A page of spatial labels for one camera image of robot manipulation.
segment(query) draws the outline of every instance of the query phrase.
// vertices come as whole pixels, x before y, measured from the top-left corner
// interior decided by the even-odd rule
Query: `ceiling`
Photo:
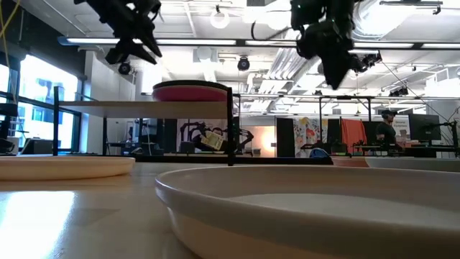
[[[263,38],[276,32],[272,27],[275,28],[280,24],[289,25],[289,12],[264,14],[273,9],[288,10],[290,8],[288,0],[277,0],[264,7],[248,7],[248,2],[246,0],[163,0],[162,19],[156,18],[154,35],[155,37],[249,39],[251,22],[257,18],[255,33],[257,37]],[[400,24],[391,27],[380,40],[460,42],[460,1],[457,3],[456,0],[445,0],[445,2],[448,4],[443,6],[438,15],[432,15],[433,8],[412,9]],[[223,13],[229,14],[229,24],[223,29],[215,28],[210,22],[210,15],[215,10],[216,4],[219,4]],[[98,15],[87,3],[75,5],[73,0],[22,0],[21,5],[65,36],[113,37],[111,28],[99,22]],[[387,23],[388,15],[380,16],[381,18],[376,18],[377,21],[374,19],[375,27]],[[288,33],[284,37],[293,39],[294,36]],[[202,64],[193,62],[193,49],[195,47],[161,47],[163,58],[160,63],[163,80],[205,78]],[[280,78],[276,81],[267,81],[263,85],[264,92],[259,94],[276,94],[275,91],[281,89],[288,94],[312,94],[320,89],[323,94],[387,96],[389,90],[400,85],[399,79],[403,79],[417,95],[421,95],[424,93],[428,78],[435,76],[447,66],[460,64],[460,51],[386,50],[382,51],[382,58],[386,65],[377,64],[358,77],[350,73],[343,81],[340,90],[332,91],[323,87],[321,76],[317,75],[318,71],[313,60],[307,62],[298,57],[295,50],[248,47],[213,47],[213,49],[218,53],[217,62],[212,65],[216,80],[231,85],[235,91],[241,93],[248,93],[248,91],[254,93],[255,89],[262,88],[262,82],[266,77],[280,75],[282,70],[289,70],[292,72],[289,73],[291,76],[281,78],[282,81]],[[251,63],[249,70],[242,72],[236,68],[240,56],[248,57]],[[290,60],[292,65],[276,68],[275,64],[282,59]],[[140,63],[133,58],[132,65],[136,69],[142,69]],[[248,77],[255,78],[252,79],[252,84],[248,83]],[[253,102],[247,100],[248,110]]]

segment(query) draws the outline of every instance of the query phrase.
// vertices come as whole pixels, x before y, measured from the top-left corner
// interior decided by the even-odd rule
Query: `white shelf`
[[[227,118],[225,101],[61,101],[60,107],[106,118]]]

